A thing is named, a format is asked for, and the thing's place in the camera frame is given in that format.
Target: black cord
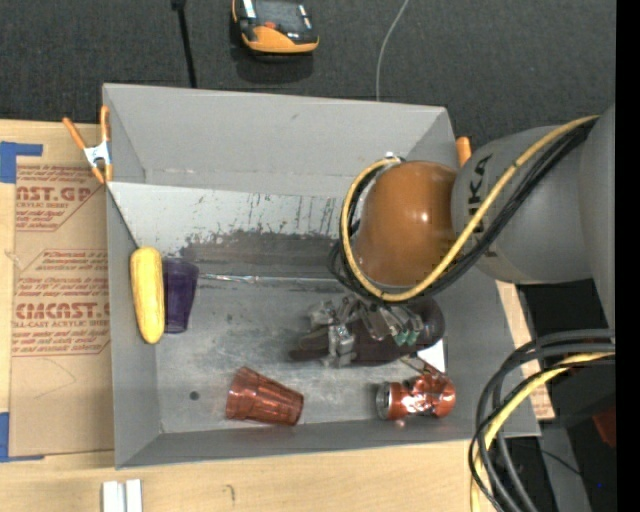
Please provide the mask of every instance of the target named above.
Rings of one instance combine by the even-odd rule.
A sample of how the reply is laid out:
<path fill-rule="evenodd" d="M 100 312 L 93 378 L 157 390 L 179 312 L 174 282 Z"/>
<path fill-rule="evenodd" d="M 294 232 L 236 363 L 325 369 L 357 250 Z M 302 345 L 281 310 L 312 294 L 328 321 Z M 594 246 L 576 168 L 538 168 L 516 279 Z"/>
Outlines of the black cord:
<path fill-rule="evenodd" d="M 566 460 L 564 460 L 562 457 L 556 455 L 555 453 L 551 453 L 548 450 L 543 450 L 542 448 L 539 447 L 533 447 L 533 446 L 529 446 L 528 444 L 525 444 L 523 442 L 523 439 L 510 439 L 510 443 L 512 445 L 515 446 L 519 446 L 521 448 L 526 448 L 527 450 L 534 450 L 534 451 L 539 451 L 540 453 L 546 455 L 547 457 L 552 458 L 553 460 L 555 460 L 558 464 L 561 464 L 562 466 L 564 466 L 565 468 L 567 468 L 569 471 L 575 473 L 576 475 L 578 475 L 580 478 L 582 478 L 585 482 L 590 483 L 591 485 L 599 485 L 599 482 L 597 482 L 596 480 L 594 480 L 593 478 L 588 478 L 583 471 L 574 468 L 571 464 L 569 464 Z M 604 492 L 607 493 L 611 493 L 613 492 L 611 489 L 602 489 Z"/>
<path fill-rule="evenodd" d="M 590 334 L 589 336 L 584 336 L 585 338 L 594 338 L 593 334 L 598 334 L 598 336 L 602 337 L 602 338 L 608 338 L 608 337 L 613 337 L 613 335 L 615 334 L 613 331 L 607 330 L 607 329 L 574 331 L 574 333 L 579 333 L 580 336 L 582 334 L 585 334 L 585 333 L 586 334 Z M 555 345 L 558 346 L 558 350 L 562 351 L 561 354 L 558 354 L 558 355 L 566 354 L 566 349 L 565 349 L 566 345 L 564 344 L 564 342 L 557 342 L 557 343 L 554 344 L 554 346 Z M 556 355 L 555 352 L 557 352 L 557 351 L 554 351 L 554 354 L 551 354 L 550 346 L 551 345 L 549 345 L 549 344 L 545 345 L 545 347 L 546 347 L 546 357 L 552 357 L 553 355 Z M 493 390 L 493 407 L 497 407 L 500 404 L 500 397 L 502 395 L 502 383 L 503 383 L 503 381 L 504 381 L 504 379 L 501 379 L 500 381 L 498 381 L 496 383 L 496 386 L 495 386 L 494 390 Z M 518 476 L 518 471 L 516 470 L 515 465 L 513 463 L 513 460 L 511 458 L 511 455 L 509 453 L 509 447 L 507 446 L 507 442 L 506 442 L 504 434 L 502 432 L 498 432 L 495 440 L 496 440 L 497 451 L 502 456 L 502 459 L 504 461 L 505 470 L 507 471 L 507 474 L 508 474 L 509 478 L 511 479 L 511 483 L 512 483 L 517 495 L 519 496 L 520 500 L 524 504 L 525 508 L 527 508 L 530 512 L 535 512 L 537 510 L 536 506 L 533 503 L 533 501 L 531 500 L 531 497 L 529 496 L 528 492 L 526 491 L 526 488 L 525 488 L 524 484 L 522 483 L 522 480 Z"/>
<path fill-rule="evenodd" d="M 407 302 L 418 303 L 422 298 L 428 298 L 435 293 L 441 292 L 456 280 L 458 280 L 467 270 L 469 270 L 477 260 L 485 253 L 491 243 L 495 241 L 501 231 L 504 229 L 508 221 L 513 217 L 518 208 L 525 199 L 531 194 L 535 186 L 540 180 L 570 151 L 575 149 L 579 144 L 586 140 L 589 132 L 595 125 L 596 120 L 593 119 L 587 123 L 577 126 L 571 131 L 558 137 L 549 147 L 542 153 L 540 158 L 531 166 L 525 177 L 518 184 L 509 200 L 505 203 L 502 210 L 492 221 L 488 229 L 483 233 L 481 239 L 475 246 L 459 259 L 455 259 L 448 269 L 434 283 L 432 283 L 419 296 L 410 299 Z M 384 170 L 371 173 L 356 189 L 352 197 L 352 203 L 349 205 L 349 233 L 340 233 L 341 239 L 347 236 L 351 238 L 353 233 L 357 231 L 357 225 L 352 225 L 353 215 L 355 212 L 355 203 L 359 195 L 366 186 Z M 336 244 L 334 250 L 330 251 L 329 270 L 336 278 L 353 292 L 364 294 L 372 300 L 381 300 L 366 290 L 357 280 L 353 271 L 347 265 L 346 257 L 340 241 Z"/>
<path fill-rule="evenodd" d="M 609 344 L 608 347 L 606 347 L 607 350 L 599 350 L 600 347 L 595 347 L 596 344 L 588 344 L 589 345 L 589 350 L 585 351 L 584 350 L 584 345 L 582 346 L 582 351 L 581 352 L 610 352 L 611 355 L 615 355 L 615 348 L 614 345 Z M 522 391 L 526 386 L 528 386 L 531 382 L 533 382 L 535 379 L 539 378 L 541 375 L 544 375 L 546 373 L 552 372 L 558 368 L 575 368 L 576 366 L 590 366 L 592 365 L 592 363 L 597 363 L 598 361 L 585 361 L 585 362 L 580 362 L 580 363 L 570 363 L 570 364 L 561 364 L 561 365 L 555 365 L 552 368 L 547 368 L 545 370 L 542 370 L 540 372 L 537 372 L 533 375 L 531 375 L 530 377 L 524 379 L 522 382 L 520 382 L 516 387 L 514 387 L 514 389 L 507 395 L 507 397 L 505 397 L 505 399 L 501 402 L 500 406 L 495 408 L 491 414 L 485 418 L 482 422 L 480 422 L 479 426 L 476 429 L 476 432 L 474 433 L 473 437 L 471 438 L 471 444 L 469 446 L 469 452 L 468 452 L 468 463 L 469 463 L 469 467 L 471 470 L 471 475 L 474 479 L 474 481 L 476 482 L 476 484 L 478 485 L 478 488 L 483 492 L 483 494 L 487 497 L 487 499 L 489 499 L 492 503 L 492 505 L 494 505 L 494 507 L 496 507 L 497 510 L 502 511 L 502 506 L 499 504 L 499 502 L 496 500 L 495 496 L 493 496 L 491 490 L 484 484 L 484 482 L 482 481 L 480 475 L 478 474 L 477 469 L 475 468 L 475 464 L 474 464 L 474 455 L 473 455 L 473 448 L 474 445 L 478 445 L 478 454 L 480 456 L 480 459 L 482 460 L 482 463 L 485 467 L 485 469 L 487 470 L 487 473 L 490 476 L 490 481 L 492 483 L 492 485 L 494 487 L 496 487 L 496 490 L 500 489 L 498 491 L 498 493 L 505 499 L 505 501 L 507 501 L 507 504 L 509 505 L 509 507 L 511 508 L 511 510 L 514 511 L 519 511 L 520 508 L 518 507 L 518 505 L 513 501 L 513 498 L 511 498 L 511 496 L 509 495 L 509 493 L 506 491 L 506 489 L 504 488 L 504 486 L 502 486 L 502 484 L 500 483 L 500 479 L 497 475 L 497 472 L 495 471 L 495 468 L 493 467 L 493 463 L 489 457 L 488 454 L 488 450 L 484 441 L 484 430 L 489 426 L 489 424 L 500 414 L 504 411 L 504 409 L 509 405 L 510 401 L 520 392 Z"/>
<path fill-rule="evenodd" d="M 506 375 L 509 374 L 511 371 L 513 371 L 515 368 L 519 367 L 520 365 L 528 361 L 532 361 L 534 359 L 548 358 L 548 357 L 553 357 L 558 355 L 566 355 L 567 353 L 573 353 L 573 352 L 585 352 L 585 351 L 612 352 L 614 351 L 615 346 L 611 343 L 586 344 L 586 343 L 568 343 L 568 341 L 572 341 L 576 339 L 585 339 L 585 338 L 596 338 L 596 339 L 603 338 L 604 339 L 604 338 L 611 338 L 614 336 L 615 336 L 615 332 L 612 329 L 582 329 L 582 330 L 575 330 L 575 331 L 568 331 L 568 332 L 559 332 L 559 333 L 552 333 L 552 334 L 534 339 L 526 343 L 525 345 L 521 346 L 520 348 L 516 349 L 503 362 L 500 369 L 496 372 L 496 374 L 494 374 L 494 376 L 490 379 L 489 383 L 487 383 L 487 385 L 483 389 L 480 395 L 480 399 L 478 401 L 478 408 L 476 412 L 476 425 L 482 425 L 483 423 L 483 420 L 482 420 L 483 411 L 486 408 L 486 404 L 489 400 L 489 396 L 492 393 L 492 391 L 494 396 L 494 406 L 495 406 L 494 409 L 499 408 L 502 383 Z M 505 501 L 507 501 L 508 505 L 513 510 L 519 510 L 518 506 L 511 499 L 511 496 L 508 493 L 508 491 L 502 485 L 497 475 L 497 472 L 495 471 L 495 468 L 493 467 L 493 464 L 489 458 L 486 447 L 484 446 L 484 442 L 479 443 L 479 453 L 481 458 L 483 458 L 483 463 L 487 468 L 487 473 L 489 474 L 490 481 L 494 486 L 494 488 L 496 489 L 497 493 L 500 496 L 502 496 Z M 503 458 L 505 458 L 505 461 L 507 464 L 509 464 L 509 462 L 511 463 L 513 462 L 510 459 L 508 452 L 503 454 Z M 517 484 L 518 483 L 521 484 L 521 482 L 519 481 L 517 472 L 515 472 L 515 468 L 512 466 L 511 469 L 513 469 L 513 475 L 510 474 L 510 476 L 512 477 L 515 476 L 515 478 L 512 478 L 512 479 L 514 480 L 514 483 L 517 486 Z M 533 504 L 533 502 L 531 502 L 530 499 L 527 500 L 528 495 L 524 490 L 524 486 L 521 486 L 520 490 L 523 491 L 523 495 L 521 496 L 521 499 L 524 500 L 529 510 L 535 511 L 536 507 Z"/>
<path fill-rule="evenodd" d="M 187 70 L 189 73 L 189 84 L 193 89 L 198 88 L 196 81 L 196 69 L 193 65 L 193 56 L 191 55 L 191 43 L 189 42 L 189 28 L 187 26 L 187 18 L 184 14 L 184 8 L 187 0 L 171 0 L 171 9 L 178 13 L 178 21 L 180 23 L 180 34 L 182 36 L 182 46 L 184 47 L 184 56 L 187 61 Z"/>

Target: gray carpet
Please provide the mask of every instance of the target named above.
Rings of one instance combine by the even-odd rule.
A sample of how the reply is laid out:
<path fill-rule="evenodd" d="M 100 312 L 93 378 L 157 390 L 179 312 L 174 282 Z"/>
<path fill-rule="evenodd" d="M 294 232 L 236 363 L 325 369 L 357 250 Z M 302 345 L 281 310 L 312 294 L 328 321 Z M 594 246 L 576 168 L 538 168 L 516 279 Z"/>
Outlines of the gray carpet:
<path fill-rule="evenodd" d="M 376 98 L 403 0 L 310 2 L 311 59 L 257 62 L 231 38 L 230 1 L 190 0 L 198 87 Z M 0 115 L 95 122 L 104 82 L 189 87 L 170 0 L 0 0 Z M 474 147 L 615 101 L 614 0 L 409 1 L 388 39 L 380 100 L 446 106 Z"/>

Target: black cable bundle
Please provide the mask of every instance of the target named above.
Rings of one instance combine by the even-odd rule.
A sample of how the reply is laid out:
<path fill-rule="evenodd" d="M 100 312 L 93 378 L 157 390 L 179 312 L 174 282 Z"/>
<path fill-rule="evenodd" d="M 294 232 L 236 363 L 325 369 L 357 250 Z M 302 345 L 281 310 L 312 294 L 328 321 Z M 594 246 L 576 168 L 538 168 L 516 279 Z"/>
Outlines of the black cable bundle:
<path fill-rule="evenodd" d="M 528 512 L 537 512 L 537 508 L 530 496 L 528 495 L 524 485 L 522 484 L 517 470 L 514 467 L 513 461 L 509 454 L 509 449 L 504 438 L 502 431 L 499 431 L 496 435 L 496 449 L 499 451 L 502 459 L 505 463 L 508 476 L 513 484 L 513 488 L 516 491 L 517 498 L 513 497 L 501 481 L 501 478 L 497 474 L 497 471 L 491 460 L 489 450 L 487 449 L 484 434 L 488 425 L 495 419 L 495 417 L 501 413 L 506 405 L 510 402 L 511 398 L 527 386 L 531 381 L 538 378 L 540 375 L 554 371 L 558 368 L 564 367 L 563 365 L 554 365 L 550 368 L 543 369 L 541 372 L 536 373 L 529 378 L 519 383 L 504 399 L 502 398 L 502 385 L 505 377 L 529 361 L 538 360 L 543 362 L 545 359 L 555 356 L 561 356 L 566 354 L 592 354 L 595 352 L 609 353 L 611 356 L 615 356 L 615 345 L 611 342 L 596 341 L 593 343 L 585 343 L 585 339 L 604 340 L 607 338 L 615 337 L 615 332 L 612 329 L 585 329 L 577 331 L 559 332 L 553 333 L 547 336 L 540 337 L 536 340 L 526 343 L 522 347 L 515 350 L 502 364 L 500 369 L 494 374 L 489 383 L 485 386 L 480 395 L 478 401 L 478 407 L 476 410 L 476 432 L 471 439 L 471 445 L 469 447 L 468 459 L 469 467 L 473 479 L 477 483 L 480 490 L 484 493 L 487 499 L 491 502 L 494 508 L 498 511 L 505 510 L 504 506 L 508 510 L 513 512 L 522 512 L 526 510 Z M 587 361 L 581 363 L 572 363 L 568 367 L 588 366 L 591 364 L 602 363 L 602 361 Z M 490 414 L 485 416 L 485 409 L 489 400 L 492 400 L 492 407 Z M 487 470 L 489 476 L 489 482 L 495 492 L 492 492 L 482 481 L 478 471 L 475 468 L 473 461 L 474 447 L 477 445 L 478 454 L 482 460 L 483 466 Z"/>

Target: red plastic cup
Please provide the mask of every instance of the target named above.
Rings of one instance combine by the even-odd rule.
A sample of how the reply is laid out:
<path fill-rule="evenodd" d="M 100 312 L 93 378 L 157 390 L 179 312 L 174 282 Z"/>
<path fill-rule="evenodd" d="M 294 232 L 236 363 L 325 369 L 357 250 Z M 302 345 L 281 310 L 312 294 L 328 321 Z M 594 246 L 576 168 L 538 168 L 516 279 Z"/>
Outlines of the red plastic cup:
<path fill-rule="evenodd" d="M 304 396 L 247 368 L 240 368 L 227 394 L 229 419 L 293 426 L 302 414 Z"/>

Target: purple plastic cup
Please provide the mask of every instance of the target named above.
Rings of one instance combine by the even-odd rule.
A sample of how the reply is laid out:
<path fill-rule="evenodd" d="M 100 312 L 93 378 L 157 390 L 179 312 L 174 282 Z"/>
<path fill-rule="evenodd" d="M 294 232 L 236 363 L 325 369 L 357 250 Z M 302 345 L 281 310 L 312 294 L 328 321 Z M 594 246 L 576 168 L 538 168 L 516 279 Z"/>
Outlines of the purple plastic cup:
<path fill-rule="evenodd" d="M 175 334 L 187 330 L 199 273 L 193 263 L 180 258 L 163 258 L 164 332 Z"/>

